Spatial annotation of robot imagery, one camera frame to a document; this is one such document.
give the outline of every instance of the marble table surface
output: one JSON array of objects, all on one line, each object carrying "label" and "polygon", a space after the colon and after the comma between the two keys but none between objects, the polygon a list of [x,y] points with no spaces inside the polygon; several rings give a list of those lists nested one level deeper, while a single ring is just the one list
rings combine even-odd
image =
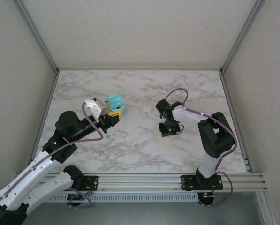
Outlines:
[{"label": "marble table surface", "polygon": [[[189,91],[188,108],[220,111],[235,130],[217,71],[61,71],[37,152],[53,135],[62,112],[73,110],[83,119],[85,99],[107,100],[121,93],[127,112],[108,130],[109,138],[78,143],[75,153],[53,173],[71,164],[83,173],[194,173],[204,156],[198,128],[185,126],[180,135],[161,137],[158,127],[163,120],[156,103],[179,87]],[[185,93],[177,91],[168,101],[184,98]],[[144,112],[144,106],[151,106],[151,112]],[[95,137],[97,133],[87,136]],[[246,172],[240,148],[224,158],[219,170]]]}]

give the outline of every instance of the white marble surface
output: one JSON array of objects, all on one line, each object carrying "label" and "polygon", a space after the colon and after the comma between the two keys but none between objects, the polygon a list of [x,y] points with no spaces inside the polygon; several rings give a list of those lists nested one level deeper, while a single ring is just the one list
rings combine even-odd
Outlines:
[{"label": "white marble surface", "polygon": [[[82,119],[85,99],[107,100],[121,93],[127,112],[108,130],[110,138],[105,135],[102,141],[77,144],[75,153],[54,172],[74,164],[83,173],[193,173],[204,155],[198,128],[186,126],[180,135],[162,138],[158,127],[163,120],[155,105],[178,87],[189,91],[188,108],[221,111],[234,130],[217,71],[61,71],[38,151],[53,135],[62,112],[73,110]],[[168,101],[184,97],[178,91]],[[152,111],[144,112],[143,106],[151,106]],[[219,169],[246,172],[240,149],[225,157]]]}]

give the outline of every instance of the white wall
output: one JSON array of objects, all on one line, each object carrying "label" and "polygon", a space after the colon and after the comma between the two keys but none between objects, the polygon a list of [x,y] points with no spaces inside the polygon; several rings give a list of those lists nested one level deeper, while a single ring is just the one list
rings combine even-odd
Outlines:
[{"label": "white wall", "polygon": [[280,216],[280,0],[268,0],[225,75],[248,154]]},{"label": "white wall", "polygon": [[222,66],[256,0],[23,0],[58,68]]},{"label": "white wall", "polygon": [[11,0],[0,0],[0,188],[28,163],[53,71]]}]

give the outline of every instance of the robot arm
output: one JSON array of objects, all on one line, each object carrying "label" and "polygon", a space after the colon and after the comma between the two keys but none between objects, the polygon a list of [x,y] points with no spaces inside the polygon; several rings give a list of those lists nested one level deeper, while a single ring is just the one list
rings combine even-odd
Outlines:
[{"label": "robot arm", "polygon": [[[162,137],[179,134],[181,131],[179,123],[198,126],[205,155],[200,167],[196,170],[195,180],[200,189],[208,190],[212,187],[214,178],[219,177],[217,168],[223,154],[235,144],[233,137],[212,119],[205,117],[203,113],[191,112],[186,107],[183,107],[181,102],[169,104],[163,99],[157,103],[156,108],[160,112],[161,118],[165,119],[164,123],[159,123]],[[221,112],[212,114],[212,117],[231,130]]]},{"label": "robot arm", "polygon": [[77,189],[81,185],[83,173],[70,165],[53,180],[38,186],[49,172],[75,152],[75,143],[87,141],[81,138],[99,128],[107,133],[121,118],[120,113],[108,113],[108,106],[101,100],[86,100],[83,107],[85,105],[90,108],[92,115],[79,120],[73,111],[62,113],[55,123],[54,135],[43,146],[43,150],[21,174],[0,190],[1,225],[20,225],[27,214],[50,196],[69,188]]}]

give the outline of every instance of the purple cable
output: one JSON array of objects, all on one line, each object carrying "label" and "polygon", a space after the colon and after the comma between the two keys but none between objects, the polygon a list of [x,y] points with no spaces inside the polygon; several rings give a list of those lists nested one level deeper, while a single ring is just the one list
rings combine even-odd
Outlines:
[{"label": "purple cable", "polygon": [[[177,90],[183,90],[183,91],[185,91],[186,94],[187,94],[185,100],[184,100],[183,103],[182,103],[182,106],[185,107],[185,103],[186,103],[186,101],[187,101],[187,99],[188,99],[189,93],[188,93],[188,91],[187,91],[186,89],[184,89],[184,88],[176,88],[176,89],[174,89],[174,90],[171,91],[169,94],[167,94],[167,96],[166,96],[165,99],[167,99],[169,95],[171,95],[173,92],[175,92],[175,91],[177,91]],[[220,163],[222,162],[223,158],[224,158],[225,156],[227,156],[227,155],[233,153],[233,152],[235,151],[235,149],[237,148],[237,146],[238,146],[238,142],[237,142],[237,139],[236,139],[234,133],[233,133],[229,128],[227,128],[224,124],[222,124],[220,121],[218,121],[217,119],[213,118],[213,117],[210,116],[210,115],[207,115],[207,114],[204,114],[204,113],[201,113],[201,112],[195,111],[195,110],[193,110],[193,109],[189,109],[189,108],[186,108],[186,110],[189,111],[189,112],[191,112],[191,113],[194,113],[194,114],[197,114],[197,115],[201,115],[201,116],[207,117],[207,118],[213,120],[214,122],[218,123],[218,124],[219,124],[220,126],[222,126],[222,127],[232,136],[232,138],[234,139],[234,142],[235,142],[234,147],[233,147],[230,151],[224,153],[224,154],[221,156],[220,160],[218,161],[218,163],[217,163],[217,165],[216,165],[216,167],[215,167],[215,170],[217,170],[218,167],[219,167],[219,165],[220,165]]]},{"label": "purple cable", "polygon": [[84,140],[77,140],[74,142],[70,142],[67,143],[61,147],[59,147],[58,149],[54,150],[53,152],[51,152],[49,155],[47,155],[46,157],[42,158],[40,161],[38,161],[33,167],[32,169],[28,170],[25,174],[23,174],[10,188],[9,190],[7,190],[3,195],[7,196],[28,174],[30,174],[30,172],[32,172],[33,170],[36,169],[36,167],[38,165],[40,165],[42,162],[44,162],[46,159],[48,159],[49,157],[53,156],[55,153],[59,152],[60,150],[64,149],[65,147],[68,147],[72,144],[76,144],[76,143],[80,143],[80,142],[91,142],[91,141],[99,141],[103,139],[103,135],[100,132],[100,130],[95,126],[95,124],[90,120],[90,118],[88,117],[87,113],[84,110],[84,106],[86,105],[86,103],[84,102],[82,105],[82,111],[83,114],[85,115],[86,119],[88,120],[88,122],[94,127],[94,129],[99,133],[100,137],[99,138],[93,138],[93,139],[84,139]]},{"label": "purple cable", "polygon": [[226,178],[228,179],[229,184],[230,184],[230,192],[229,192],[229,195],[228,195],[228,197],[227,197],[226,199],[222,200],[221,202],[218,202],[218,203],[215,203],[215,204],[212,204],[212,205],[204,205],[204,204],[202,204],[202,203],[199,203],[199,205],[201,205],[202,207],[215,207],[215,206],[221,205],[221,204],[227,202],[227,201],[231,198],[231,196],[233,195],[233,184],[232,184],[232,181],[230,180],[230,178],[229,178],[229,177],[227,176],[227,174],[224,173],[224,172],[218,172],[218,173],[223,174],[223,175],[226,176]]},{"label": "purple cable", "polygon": [[71,206],[72,206],[72,205],[71,205],[71,202],[73,201],[73,199],[75,199],[75,198],[78,197],[78,196],[84,197],[86,200],[89,201],[90,205],[87,205],[87,206],[76,206],[75,209],[86,209],[86,208],[89,208],[89,207],[92,206],[91,200],[90,200],[89,197],[86,196],[84,193],[81,193],[80,191],[78,191],[78,190],[76,190],[76,189],[73,189],[73,188],[69,188],[68,190],[69,190],[69,191],[75,191],[75,192],[77,192],[77,193],[79,194],[79,195],[73,196],[73,197],[70,199],[70,201],[69,201],[69,206],[70,206],[70,208],[71,208]]}]

